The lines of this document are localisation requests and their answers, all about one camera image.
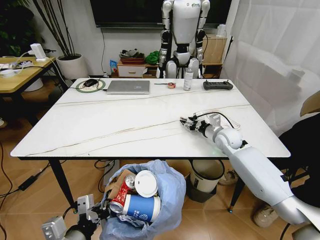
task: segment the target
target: black table leg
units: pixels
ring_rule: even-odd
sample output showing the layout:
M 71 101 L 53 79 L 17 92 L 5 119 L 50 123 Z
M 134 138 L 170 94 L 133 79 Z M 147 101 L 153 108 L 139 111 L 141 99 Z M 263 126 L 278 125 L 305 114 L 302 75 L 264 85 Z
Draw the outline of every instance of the black table leg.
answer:
M 229 213 L 232 213 L 233 211 L 233 208 L 242 192 L 242 190 L 244 189 L 245 187 L 245 183 L 244 181 L 242 181 L 242 179 L 239 177 L 238 181 L 236 182 L 235 184 L 235 188 L 234 188 L 234 193 L 233 193 L 233 196 L 232 196 L 232 200 L 231 200 L 231 203 L 230 203 L 230 206 L 228 208 L 228 212 Z
M 57 76 L 57 78 L 59 79 L 59 82 L 60 82 L 60 85 L 61 85 L 63 91 L 67 91 L 69 87 L 67 86 L 66 82 L 64 80 L 62 80 L 60 77 L 59 73 L 61 73 L 61 71 L 60 71 L 60 69 L 58 69 L 57 61 L 54 61 L 54 63 L 55 63 L 55 65 L 53 65 L 54 73 Z
M 24 98 L 19 93 L 16 93 L 12 96 L 12 99 L 20 105 L 19 107 L 21 111 L 23 111 L 24 116 L 26 117 L 26 119 L 28 119 L 29 123 L 34 127 L 39 120 L 35 115 L 33 115 L 32 113 L 30 113 L 30 111 L 28 111 L 28 109 L 26 108 L 26 102 Z
M 56 180 L 58 181 L 58 184 L 60 188 L 62 189 L 62 192 L 64 193 L 65 198 L 69 202 L 70 206 L 73 208 L 73 212 L 77 212 L 77 204 L 74 201 L 74 198 L 72 197 L 72 193 L 68 184 L 68 180 L 66 178 L 65 172 L 61 166 L 61 163 L 59 160 L 49 160 L 49 163 L 51 165 L 52 171 L 55 175 Z

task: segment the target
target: trash bin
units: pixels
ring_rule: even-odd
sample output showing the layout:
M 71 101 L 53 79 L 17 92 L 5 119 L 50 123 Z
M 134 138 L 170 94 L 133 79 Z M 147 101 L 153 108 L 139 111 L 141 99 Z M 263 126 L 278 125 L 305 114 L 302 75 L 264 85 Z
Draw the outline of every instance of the trash bin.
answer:
M 149 170 L 156 176 L 158 196 L 161 208 L 154 222 L 143 227 L 134 227 L 130 223 L 119 220 L 118 217 L 108 218 L 105 222 L 100 240 L 152 240 L 156 235 L 170 231 L 179 226 L 182 219 L 182 207 L 186 194 L 186 180 L 184 176 L 165 161 L 159 159 L 141 164 L 127 164 L 119 169 L 111 180 L 124 170 L 137 174 L 142 170 Z

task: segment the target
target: small red can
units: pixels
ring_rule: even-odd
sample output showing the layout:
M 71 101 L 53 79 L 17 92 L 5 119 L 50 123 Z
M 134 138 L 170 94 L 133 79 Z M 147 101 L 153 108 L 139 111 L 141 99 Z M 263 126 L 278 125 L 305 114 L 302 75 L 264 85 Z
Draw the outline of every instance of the small red can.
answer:
M 122 213 L 126 201 L 126 195 L 128 192 L 132 192 L 135 189 L 135 176 L 130 174 L 125 177 L 123 183 L 121 184 L 118 194 L 109 204 L 111 211 L 116 214 Z

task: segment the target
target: white cup lid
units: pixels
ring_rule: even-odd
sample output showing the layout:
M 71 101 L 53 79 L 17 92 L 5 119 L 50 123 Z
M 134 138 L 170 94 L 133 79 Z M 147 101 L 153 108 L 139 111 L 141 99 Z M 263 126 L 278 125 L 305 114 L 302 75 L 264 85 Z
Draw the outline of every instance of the white cup lid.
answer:
M 150 198 L 158 191 L 156 176 L 149 170 L 142 170 L 135 176 L 136 192 L 144 198 Z

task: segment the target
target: sneaker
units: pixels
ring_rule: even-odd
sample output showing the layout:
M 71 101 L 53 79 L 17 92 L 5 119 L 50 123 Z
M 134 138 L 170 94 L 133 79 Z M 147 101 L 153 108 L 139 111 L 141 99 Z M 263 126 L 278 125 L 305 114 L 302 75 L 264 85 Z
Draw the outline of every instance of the sneaker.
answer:
M 261 228 L 269 227 L 277 218 L 276 211 L 267 204 L 258 209 L 253 215 L 254 223 Z
M 235 184 L 239 179 L 238 174 L 236 173 L 235 170 L 227 170 L 227 172 L 225 172 L 223 174 L 223 176 L 219 179 L 219 184 L 221 185 L 232 185 Z

